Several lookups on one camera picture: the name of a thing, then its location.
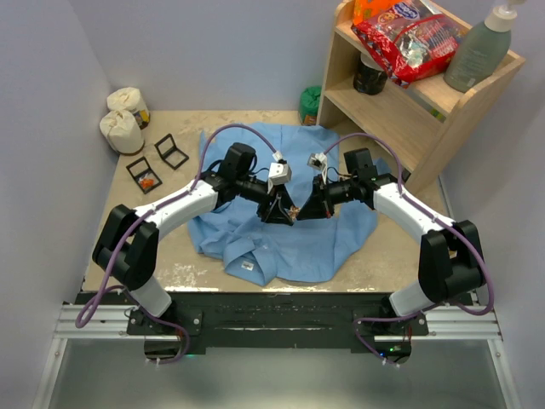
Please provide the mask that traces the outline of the blue button shirt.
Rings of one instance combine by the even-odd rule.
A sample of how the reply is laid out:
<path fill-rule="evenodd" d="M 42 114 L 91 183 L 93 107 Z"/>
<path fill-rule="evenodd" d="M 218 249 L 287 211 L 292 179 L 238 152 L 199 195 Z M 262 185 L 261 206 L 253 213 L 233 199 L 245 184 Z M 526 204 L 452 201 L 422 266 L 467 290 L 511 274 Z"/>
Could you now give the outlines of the blue button shirt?
<path fill-rule="evenodd" d="M 312 189 L 314 170 L 307 165 L 312 153 L 328 153 L 328 163 L 339 165 L 338 135 L 320 126 L 250 124 L 246 130 L 222 131 L 207 145 L 202 135 L 199 151 L 204 164 L 222 159 L 235 142 L 253 147 L 257 167 L 262 170 L 273 160 L 276 147 L 292 169 L 287 186 L 296 206 L 303 205 Z M 306 220 L 293 226 L 261 222 L 257 205 L 241 197 L 218 210 L 193 218 L 187 228 L 197 252 L 218 258 L 227 274 L 257 285 L 275 278 L 320 283 L 331 280 L 344 262 L 376 230 L 377 214 L 365 204 L 343 204 L 330 219 Z"/>

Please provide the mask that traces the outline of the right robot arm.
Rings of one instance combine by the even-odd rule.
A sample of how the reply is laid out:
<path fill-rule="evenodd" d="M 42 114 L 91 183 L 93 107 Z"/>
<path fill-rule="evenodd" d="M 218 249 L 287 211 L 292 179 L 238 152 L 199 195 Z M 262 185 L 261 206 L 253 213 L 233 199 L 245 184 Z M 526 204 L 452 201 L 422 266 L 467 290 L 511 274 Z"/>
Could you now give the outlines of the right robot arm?
<path fill-rule="evenodd" d="M 344 154 L 348 175 L 327 180 L 327 158 L 310 155 L 308 165 L 320 171 L 297 219 L 323 219 L 334 207 L 351 201 L 366 204 L 395 221 L 420 245 L 417 280 L 388 297 L 389 308 L 379 314 L 381 328 L 397 335 L 410 323 L 410 315 L 485 284 L 484 260 L 477 228 L 434 212 L 410 194 L 391 174 L 379 174 L 367 148 Z"/>

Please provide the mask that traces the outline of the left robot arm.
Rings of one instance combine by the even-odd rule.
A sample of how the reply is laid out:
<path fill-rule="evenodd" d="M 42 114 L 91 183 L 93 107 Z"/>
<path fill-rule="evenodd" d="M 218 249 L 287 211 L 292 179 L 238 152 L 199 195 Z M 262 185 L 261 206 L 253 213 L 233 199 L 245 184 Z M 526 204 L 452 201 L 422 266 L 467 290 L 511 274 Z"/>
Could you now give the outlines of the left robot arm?
<path fill-rule="evenodd" d="M 255 161 L 255 149 L 236 142 L 224 159 L 182 189 L 135 209 L 118 205 L 108 215 L 92 260 L 148 312 L 146 323 L 157 334 L 171 332 L 176 324 L 171 297 L 153 275 L 164 237 L 236 197 L 256 203 L 262 222 L 292 225 L 289 211 L 294 204 L 285 186 L 291 179 L 290 166 L 277 157 L 262 181 L 253 172 Z"/>

